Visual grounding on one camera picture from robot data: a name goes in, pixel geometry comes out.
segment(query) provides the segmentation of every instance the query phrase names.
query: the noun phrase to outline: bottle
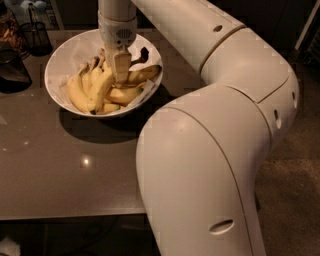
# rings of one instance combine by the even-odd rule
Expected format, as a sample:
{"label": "bottle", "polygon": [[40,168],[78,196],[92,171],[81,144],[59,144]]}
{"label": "bottle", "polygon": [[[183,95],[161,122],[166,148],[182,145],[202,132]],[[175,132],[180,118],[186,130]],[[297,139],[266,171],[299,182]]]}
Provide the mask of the bottle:
{"label": "bottle", "polygon": [[19,31],[18,21],[4,0],[0,0],[0,42],[8,42],[22,59],[29,55],[28,47]]}

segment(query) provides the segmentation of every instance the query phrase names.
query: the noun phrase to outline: white bowl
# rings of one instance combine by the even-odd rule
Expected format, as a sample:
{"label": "white bowl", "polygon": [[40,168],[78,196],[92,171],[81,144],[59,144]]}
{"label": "white bowl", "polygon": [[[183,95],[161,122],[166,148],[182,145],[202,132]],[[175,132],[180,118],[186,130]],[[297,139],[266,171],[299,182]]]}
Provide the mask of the white bowl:
{"label": "white bowl", "polygon": [[[153,64],[163,66],[161,56],[158,50],[147,39],[141,35],[137,35],[134,43],[128,48],[132,54],[132,60],[140,57],[140,51],[146,47],[149,51],[149,59],[146,63],[133,65],[130,70],[138,70]],[[158,77],[153,81],[154,86],[143,99],[137,104],[132,104],[124,109],[111,112],[105,115],[92,115],[90,113],[83,113],[78,110],[70,101],[66,91],[64,90],[66,82],[70,76],[77,73],[80,65],[88,62],[94,56],[98,56],[100,49],[104,48],[104,43],[100,37],[98,29],[90,30],[72,37],[63,43],[51,56],[45,70],[45,85],[49,95],[62,108],[73,112],[77,115],[95,117],[95,118],[114,118],[124,116],[134,109],[140,107],[145,103],[158,89],[163,71],[161,70]]]}

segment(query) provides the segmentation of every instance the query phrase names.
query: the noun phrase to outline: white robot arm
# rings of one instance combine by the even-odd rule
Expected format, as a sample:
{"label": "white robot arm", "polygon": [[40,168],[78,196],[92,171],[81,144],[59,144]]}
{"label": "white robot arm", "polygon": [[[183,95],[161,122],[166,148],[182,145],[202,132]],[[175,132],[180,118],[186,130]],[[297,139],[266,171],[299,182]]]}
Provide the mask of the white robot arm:
{"label": "white robot arm", "polygon": [[107,64],[118,83],[126,80],[131,63],[128,47],[137,30],[136,7],[131,0],[99,0],[98,23],[105,42]]}
{"label": "white robot arm", "polygon": [[138,140],[138,180],[161,255],[266,255],[255,175],[295,118],[293,70],[205,0],[132,2],[207,83],[158,110]]}

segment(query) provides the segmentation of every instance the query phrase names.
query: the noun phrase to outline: floor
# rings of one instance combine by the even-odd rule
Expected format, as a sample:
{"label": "floor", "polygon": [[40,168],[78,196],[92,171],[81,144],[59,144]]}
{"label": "floor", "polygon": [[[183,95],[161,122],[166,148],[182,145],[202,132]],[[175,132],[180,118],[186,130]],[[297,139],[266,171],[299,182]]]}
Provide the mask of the floor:
{"label": "floor", "polygon": [[[295,68],[299,112],[256,178],[268,256],[320,255],[320,74],[315,66]],[[5,237],[22,256],[160,255],[145,215],[0,222]]]}

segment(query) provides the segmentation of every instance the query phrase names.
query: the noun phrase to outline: gray table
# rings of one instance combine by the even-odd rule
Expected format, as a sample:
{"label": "gray table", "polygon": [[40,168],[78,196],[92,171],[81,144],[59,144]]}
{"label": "gray table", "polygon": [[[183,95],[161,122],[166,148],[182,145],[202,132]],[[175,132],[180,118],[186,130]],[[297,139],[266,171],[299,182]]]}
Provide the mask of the gray table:
{"label": "gray table", "polygon": [[[50,31],[56,49],[81,31]],[[203,86],[156,30],[140,30],[159,50],[164,78],[138,111],[96,120],[60,108],[48,95],[50,56],[28,57],[32,85],[0,94],[0,220],[144,213],[136,176],[139,131],[174,97]]]}

